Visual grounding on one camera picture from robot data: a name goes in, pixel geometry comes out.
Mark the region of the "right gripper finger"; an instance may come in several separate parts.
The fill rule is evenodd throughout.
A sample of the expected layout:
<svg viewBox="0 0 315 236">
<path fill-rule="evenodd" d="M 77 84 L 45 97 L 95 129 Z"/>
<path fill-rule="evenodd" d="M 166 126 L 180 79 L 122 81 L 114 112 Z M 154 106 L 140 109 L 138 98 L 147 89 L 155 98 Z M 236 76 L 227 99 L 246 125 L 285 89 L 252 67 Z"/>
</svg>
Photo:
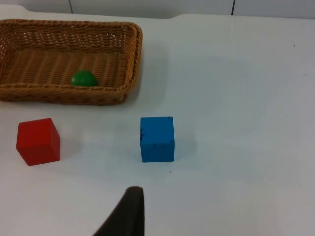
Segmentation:
<svg viewBox="0 0 315 236">
<path fill-rule="evenodd" d="M 94 235 L 144 236 L 145 207 L 143 188 L 139 186 L 127 188 L 112 213 Z"/>
</svg>

